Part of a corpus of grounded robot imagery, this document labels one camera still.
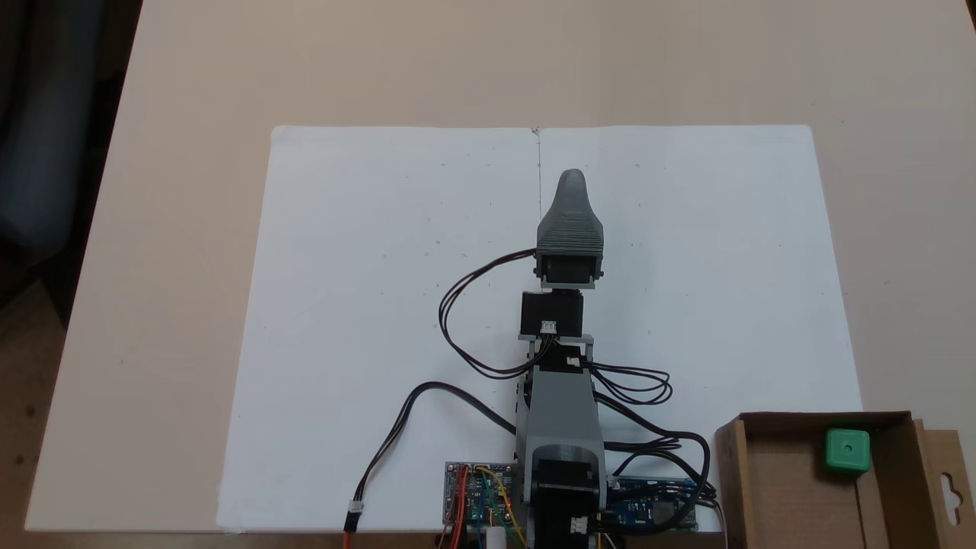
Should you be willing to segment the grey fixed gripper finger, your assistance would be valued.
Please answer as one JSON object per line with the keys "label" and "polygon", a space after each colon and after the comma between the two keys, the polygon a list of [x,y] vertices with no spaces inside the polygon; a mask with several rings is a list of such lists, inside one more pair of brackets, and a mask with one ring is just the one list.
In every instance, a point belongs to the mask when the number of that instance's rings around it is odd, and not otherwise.
{"label": "grey fixed gripper finger", "polygon": [[567,169],[557,182],[550,208],[541,217],[540,230],[562,226],[569,221],[580,222],[584,230],[602,230],[603,225],[589,201],[586,176],[582,170]]}

